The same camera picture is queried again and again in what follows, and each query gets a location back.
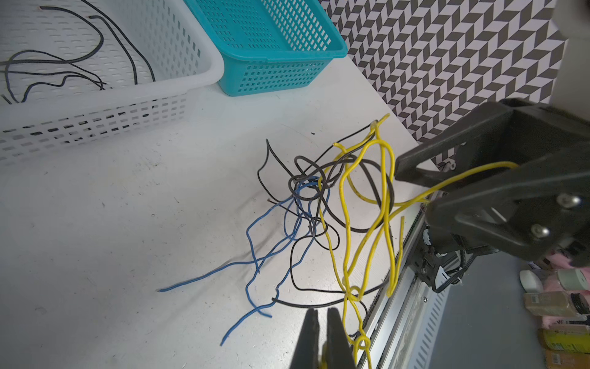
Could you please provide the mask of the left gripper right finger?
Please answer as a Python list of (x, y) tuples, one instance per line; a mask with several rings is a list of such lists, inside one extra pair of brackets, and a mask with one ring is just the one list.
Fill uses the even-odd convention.
[(322, 351), (322, 368), (355, 369), (348, 339), (339, 311), (330, 307), (327, 311), (327, 340)]

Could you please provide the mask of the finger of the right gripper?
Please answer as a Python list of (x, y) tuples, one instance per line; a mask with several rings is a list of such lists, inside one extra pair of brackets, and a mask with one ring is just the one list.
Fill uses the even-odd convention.
[[(523, 165), (589, 140), (589, 120), (546, 104), (517, 98), (475, 107), (447, 130), (396, 159), (395, 179), (431, 188), (470, 169), (509, 161)], [(455, 172), (418, 165), (456, 150)]]
[(536, 261), (560, 248), (589, 259), (589, 153), (556, 152), (514, 169), (489, 169), (444, 185), (427, 205), (434, 252), (504, 252)]

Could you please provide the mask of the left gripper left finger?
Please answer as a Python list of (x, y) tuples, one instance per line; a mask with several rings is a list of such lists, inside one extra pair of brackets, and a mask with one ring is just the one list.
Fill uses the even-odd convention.
[(318, 369), (320, 323), (318, 311), (308, 309), (289, 369)]

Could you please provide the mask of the bottles and clutter outside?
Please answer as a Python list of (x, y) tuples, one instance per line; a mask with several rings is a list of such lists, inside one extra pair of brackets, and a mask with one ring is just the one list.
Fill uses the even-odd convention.
[(589, 268), (552, 252), (519, 272), (525, 309), (540, 319), (547, 368), (589, 367)]

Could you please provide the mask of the teal plastic basket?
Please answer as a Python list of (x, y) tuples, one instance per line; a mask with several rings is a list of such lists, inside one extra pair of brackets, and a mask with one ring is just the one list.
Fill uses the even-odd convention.
[(348, 48), (318, 1), (188, 1), (224, 60), (230, 96), (308, 86)]

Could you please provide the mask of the middle white plastic basket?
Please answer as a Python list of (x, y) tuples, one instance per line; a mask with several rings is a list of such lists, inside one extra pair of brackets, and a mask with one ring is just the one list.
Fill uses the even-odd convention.
[(1, 163), (181, 120), (223, 72), (183, 1), (4, 1)]

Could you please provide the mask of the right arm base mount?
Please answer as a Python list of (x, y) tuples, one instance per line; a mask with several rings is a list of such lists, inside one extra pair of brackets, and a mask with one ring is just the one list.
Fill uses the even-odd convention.
[(459, 284), (476, 258), (499, 252), (479, 241), (424, 225), (410, 267), (435, 293)]

